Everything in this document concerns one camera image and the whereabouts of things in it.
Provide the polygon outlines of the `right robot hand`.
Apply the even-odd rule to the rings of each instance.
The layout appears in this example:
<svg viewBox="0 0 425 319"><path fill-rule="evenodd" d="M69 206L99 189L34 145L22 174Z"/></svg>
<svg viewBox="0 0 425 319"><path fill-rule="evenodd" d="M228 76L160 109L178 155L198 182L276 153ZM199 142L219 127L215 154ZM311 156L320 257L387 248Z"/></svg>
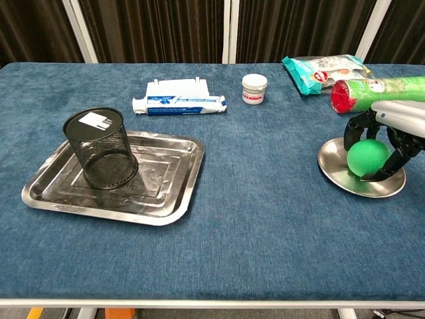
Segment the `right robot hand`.
<svg viewBox="0 0 425 319"><path fill-rule="evenodd" d="M382 167L364 174L361 181L384 181L424 150L424 103L407 100L373 102L368 110L348 121L343 137L344 149L350 150L364 130L368 138L375 139L381 126L387 127L394 151Z"/></svg>

